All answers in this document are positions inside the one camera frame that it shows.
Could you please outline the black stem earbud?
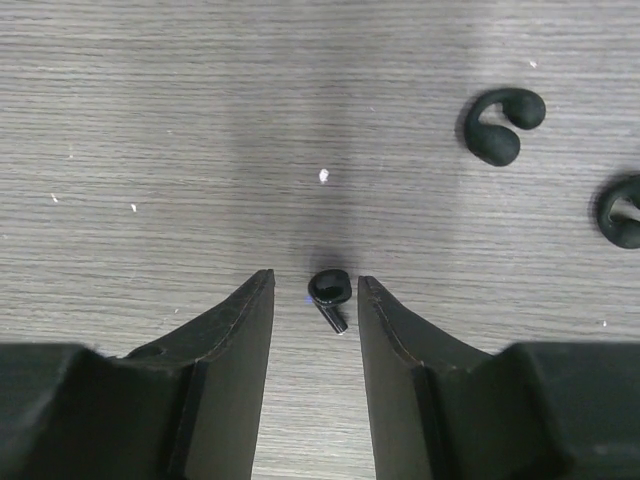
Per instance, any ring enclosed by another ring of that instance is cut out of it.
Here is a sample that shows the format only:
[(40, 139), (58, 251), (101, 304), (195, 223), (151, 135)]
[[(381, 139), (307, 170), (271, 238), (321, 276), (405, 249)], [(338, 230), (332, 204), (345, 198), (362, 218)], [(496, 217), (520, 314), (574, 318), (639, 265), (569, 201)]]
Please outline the black stem earbud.
[(308, 294), (334, 332), (342, 335), (348, 329), (340, 306), (350, 300), (352, 286), (349, 274), (341, 269), (327, 269), (315, 274), (307, 285)]

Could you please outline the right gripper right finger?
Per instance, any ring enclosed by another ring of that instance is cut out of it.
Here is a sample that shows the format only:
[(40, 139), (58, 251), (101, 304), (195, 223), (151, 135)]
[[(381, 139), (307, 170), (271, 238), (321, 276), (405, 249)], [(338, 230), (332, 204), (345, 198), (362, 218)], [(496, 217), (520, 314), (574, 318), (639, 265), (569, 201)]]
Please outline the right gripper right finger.
[(520, 342), (490, 355), (358, 282), (380, 479), (635, 479), (639, 346)]

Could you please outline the black hook earbud left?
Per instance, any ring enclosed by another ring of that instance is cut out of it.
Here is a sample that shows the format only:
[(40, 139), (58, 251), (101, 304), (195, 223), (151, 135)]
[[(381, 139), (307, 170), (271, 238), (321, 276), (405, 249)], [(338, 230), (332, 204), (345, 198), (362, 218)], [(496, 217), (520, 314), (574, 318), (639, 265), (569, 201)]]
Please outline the black hook earbud left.
[(545, 120), (546, 104), (534, 91), (508, 87), (486, 91), (471, 105), (463, 122), (467, 149), (491, 166), (506, 167), (518, 157), (521, 140), (511, 128), (481, 120), (492, 106), (499, 106), (513, 127), (533, 130)]

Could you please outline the black hook earbud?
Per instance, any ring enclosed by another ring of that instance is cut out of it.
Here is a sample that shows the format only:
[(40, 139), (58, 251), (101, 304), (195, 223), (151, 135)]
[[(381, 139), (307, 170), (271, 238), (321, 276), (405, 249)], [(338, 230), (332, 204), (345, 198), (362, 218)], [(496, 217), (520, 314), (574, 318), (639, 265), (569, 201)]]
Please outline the black hook earbud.
[(486, 91), (471, 105), (463, 122), (467, 149), (491, 166), (506, 167), (518, 157), (521, 140), (511, 128), (481, 120), (492, 106), (499, 106), (513, 127), (533, 130), (545, 120), (546, 104), (534, 91), (508, 87)]
[(628, 250), (639, 248), (639, 221), (631, 216), (614, 213), (618, 200), (629, 201), (639, 209), (639, 175), (627, 175), (610, 182), (595, 203), (596, 224), (602, 235), (613, 245)]

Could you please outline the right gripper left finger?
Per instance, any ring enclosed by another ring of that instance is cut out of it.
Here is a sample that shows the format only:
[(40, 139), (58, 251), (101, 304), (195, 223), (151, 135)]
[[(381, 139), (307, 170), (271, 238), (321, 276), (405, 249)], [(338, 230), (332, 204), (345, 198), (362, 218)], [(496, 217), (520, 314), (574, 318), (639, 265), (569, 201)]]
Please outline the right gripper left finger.
[(1, 347), (5, 479), (248, 479), (275, 276), (124, 357), (74, 343)]

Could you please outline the black hook earbud right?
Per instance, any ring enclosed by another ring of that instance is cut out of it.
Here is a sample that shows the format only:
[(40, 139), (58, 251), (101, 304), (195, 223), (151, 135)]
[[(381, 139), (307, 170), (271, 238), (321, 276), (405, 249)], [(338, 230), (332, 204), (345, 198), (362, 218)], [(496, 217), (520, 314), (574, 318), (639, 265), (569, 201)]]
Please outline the black hook earbud right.
[(596, 224), (602, 235), (613, 245), (628, 250), (639, 248), (639, 221), (631, 216), (614, 213), (618, 200), (629, 201), (639, 209), (639, 175), (627, 175), (610, 182), (595, 203)]

